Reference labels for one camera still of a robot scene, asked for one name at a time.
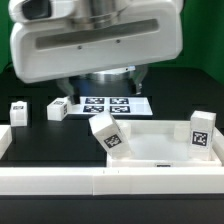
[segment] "black table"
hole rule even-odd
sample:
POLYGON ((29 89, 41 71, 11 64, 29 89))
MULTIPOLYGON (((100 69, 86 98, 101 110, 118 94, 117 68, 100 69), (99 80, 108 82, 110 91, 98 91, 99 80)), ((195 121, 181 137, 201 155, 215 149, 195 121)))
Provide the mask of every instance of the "black table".
MULTIPOLYGON (((151 68, 143 82, 154 120, 189 120, 194 110, 217 113, 224 133, 224 86, 197 69, 151 68)), ((11 102, 27 101, 29 125, 13 128, 0 167, 103 167, 105 153, 87 118, 47 121, 46 106, 64 94, 55 82, 25 85, 0 76, 0 123, 11 102)), ((224 195, 1 196, 0 223, 223 223, 224 195)))

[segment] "cube with marker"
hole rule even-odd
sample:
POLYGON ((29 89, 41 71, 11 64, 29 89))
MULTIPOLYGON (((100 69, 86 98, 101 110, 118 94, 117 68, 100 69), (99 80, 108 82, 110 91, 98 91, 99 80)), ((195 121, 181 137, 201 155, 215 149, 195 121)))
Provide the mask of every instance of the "cube with marker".
POLYGON ((113 159, 132 154, 127 137, 108 110, 89 119, 93 135, 113 159))
POLYGON ((62 121, 68 114, 68 100, 57 98, 47 106, 47 118, 51 121, 62 121))
POLYGON ((189 157, 210 160, 216 114, 195 111, 191 116, 189 157))
POLYGON ((12 127, 27 126, 28 111, 26 102, 18 101, 11 104, 10 122, 12 127))

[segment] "metal cylinder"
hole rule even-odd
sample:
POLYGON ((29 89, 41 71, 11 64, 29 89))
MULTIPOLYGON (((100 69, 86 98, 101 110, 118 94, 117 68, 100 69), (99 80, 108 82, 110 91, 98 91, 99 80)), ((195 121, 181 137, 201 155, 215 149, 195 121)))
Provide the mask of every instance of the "metal cylinder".
POLYGON ((118 22, 119 12, 131 0, 79 0, 74 18, 80 30, 101 29, 118 22))

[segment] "green wall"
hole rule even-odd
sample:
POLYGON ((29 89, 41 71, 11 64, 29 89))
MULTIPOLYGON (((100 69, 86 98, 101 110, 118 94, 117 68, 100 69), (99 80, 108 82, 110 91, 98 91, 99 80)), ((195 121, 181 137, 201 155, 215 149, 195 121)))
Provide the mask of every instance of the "green wall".
MULTIPOLYGON (((0 72, 11 61, 12 22, 8 1, 0 2, 0 72)), ((224 84, 224 0, 187 0, 182 12, 184 50, 176 60, 153 67, 199 68, 224 84)))
POLYGON ((8 17, 8 0, 0 0, 0 73, 11 60, 9 50, 9 27, 11 21, 8 17))

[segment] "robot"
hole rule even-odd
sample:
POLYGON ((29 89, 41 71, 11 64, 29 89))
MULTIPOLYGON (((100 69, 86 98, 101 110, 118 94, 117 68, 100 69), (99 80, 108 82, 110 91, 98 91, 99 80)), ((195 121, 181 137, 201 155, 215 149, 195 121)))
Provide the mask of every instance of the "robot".
POLYGON ((11 0, 11 52, 25 83, 69 77, 128 79, 141 91, 147 65, 182 50, 183 0, 11 0))

